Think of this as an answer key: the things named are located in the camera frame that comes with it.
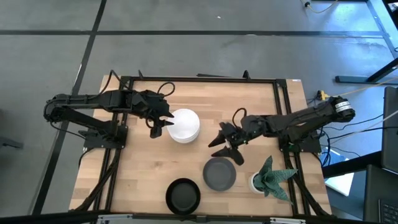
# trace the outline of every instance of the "concrete floor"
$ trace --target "concrete floor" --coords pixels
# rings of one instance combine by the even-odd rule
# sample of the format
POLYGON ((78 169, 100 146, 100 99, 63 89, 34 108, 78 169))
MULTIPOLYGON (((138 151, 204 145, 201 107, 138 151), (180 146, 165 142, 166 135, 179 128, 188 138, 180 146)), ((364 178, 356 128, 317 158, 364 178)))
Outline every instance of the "concrete floor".
MULTIPOLYGON (((377 13, 398 46, 398 34, 380 0, 377 13)), ((313 3, 317 9, 329 3, 313 3)), ((0 29, 91 30, 100 0, 0 0, 0 29)), ((367 5, 341 2, 323 14, 305 11, 299 0, 108 1, 100 30, 377 30, 367 5)), ((0 150, 0 216, 30 212, 55 130, 42 117, 45 101, 70 93, 88 36, 0 35, 0 136, 25 144, 0 150)), ((253 78, 295 78, 307 98, 317 90, 337 95, 364 85, 334 83, 336 75, 370 75, 392 60, 383 39, 273 36, 97 36, 80 93, 98 92, 102 76, 186 76, 197 73, 253 78)), ((353 123, 382 114, 384 87, 349 95, 353 123)), ((328 130, 337 136, 345 131, 328 130)), ((70 131, 79 130, 70 125, 70 131)), ((346 138, 336 147, 360 155, 381 149, 381 132, 346 138)), ((67 135, 44 213, 65 212, 77 174, 82 141, 67 135)), ((353 158, 355 155, 342 152, 353 158)))

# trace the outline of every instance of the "succulent plant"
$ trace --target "succulent plant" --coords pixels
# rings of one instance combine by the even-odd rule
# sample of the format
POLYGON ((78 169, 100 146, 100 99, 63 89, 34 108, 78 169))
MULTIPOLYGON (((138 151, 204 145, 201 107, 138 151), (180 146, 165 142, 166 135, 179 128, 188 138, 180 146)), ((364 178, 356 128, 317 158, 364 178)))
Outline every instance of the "succulent plant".
POLYGON ((270 156, 265 161, 258 175, 254 177, 253 184, 255 188, 264 192, 265 197, 271 193, 277 199, 292 203, 285 190, 279 186, 279 183, 289 179, 296 172, 297 169, 272 170, 272 156, 270 156))

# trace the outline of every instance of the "wooden tabletop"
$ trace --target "wooden tabletop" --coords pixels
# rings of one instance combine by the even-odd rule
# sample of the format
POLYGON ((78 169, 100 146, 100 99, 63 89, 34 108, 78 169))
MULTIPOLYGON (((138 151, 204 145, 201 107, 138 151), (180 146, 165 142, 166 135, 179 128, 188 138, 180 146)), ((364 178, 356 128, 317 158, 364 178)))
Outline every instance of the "wooden tabletop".
MULTIPOLYGON (((133 89, 157 91, 162 82, 135 81, 133 89)), ((300 80, 287 80, 292 111, 307 107, 300 80)), ((107 90, 118 89, 119 83, 113 77, 107 90)), ((233 113, 245 107, 248 114, 276 114, 274 92, 266 83, 202 83, 175 82, 175 92, 166 97, 170 111, 188 108, 200 118, 200 134, 190 144, 175 142, 163 129, 163 135, 156 139, 149 137, 149 129, 144 119, 129 115, 129 132, 114 188, 112 212, 125 213, 163 213, 171 211, 165 203, 165 193, 171 182, 178 178, 192 179, 201 191, 201 202, 194 214, 208 215, 253 215, 253 216, 291 216, 290 203, 273 196, 264 197, 250 191, 250 176, 257 172, 265 159, 272 156, 273 169, 285 169, 283 155, 279 151, 276 138, 257 138, 248 145, 239 147, 245 163, 236 168, 236 181, 225 192, 211 190, 205 184, 202 171, 211 154, 221 149, 207 145, 217 136, 219 122, 231 122, 233 113)), ((171 87, 165 86, 163 93, 171 87)), ((282 109, 285 113, 282 90, 279 91, 282 109)), ((95 110, 94 117, 111 120, 112 114, 95 110)), ((104 149, 95 149, 82 160, 76 179, 70 208, 79 206, 98 181, 103 161, 104 149)), ((319 161, 309 153, 301 153, 305 183, 315 200, 331 213, 326 187, 319 161)), ((289 190, 287 182, 280 186, 289 190)), ((104 208, 103 194, 101 208, 104 208)), ((303 213, 299 188, 296 186, 298 210, 303 213)))

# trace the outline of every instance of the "stacked white bowls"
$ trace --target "stacked white bowls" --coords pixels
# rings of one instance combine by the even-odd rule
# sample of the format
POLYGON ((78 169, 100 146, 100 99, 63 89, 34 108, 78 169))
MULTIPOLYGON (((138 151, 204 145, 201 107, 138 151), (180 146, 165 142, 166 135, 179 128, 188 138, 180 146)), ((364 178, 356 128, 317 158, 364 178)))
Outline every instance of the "stacked white bowls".
POLYGON ((167 121, 174 125, 166 126, 172 139, 179 143, 190 143, 195 140, 200 131, 200 120, 198 115, 190 109, 179 109, 174 111, 174 118, 167 121))

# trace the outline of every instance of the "potted plant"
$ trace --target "potted plant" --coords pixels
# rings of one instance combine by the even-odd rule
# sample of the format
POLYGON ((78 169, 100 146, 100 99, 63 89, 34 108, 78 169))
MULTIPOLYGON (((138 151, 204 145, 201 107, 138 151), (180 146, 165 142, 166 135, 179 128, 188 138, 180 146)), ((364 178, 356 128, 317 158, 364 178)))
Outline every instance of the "potted plant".
POLYGON ((268 196, 270 193, 277 199, 290 202, 286 192, 279 183, 292 177, 297 169, 272 170, 272 156, 268 157, 259 172, 249 179, 250 189, 257 194, 268 196))

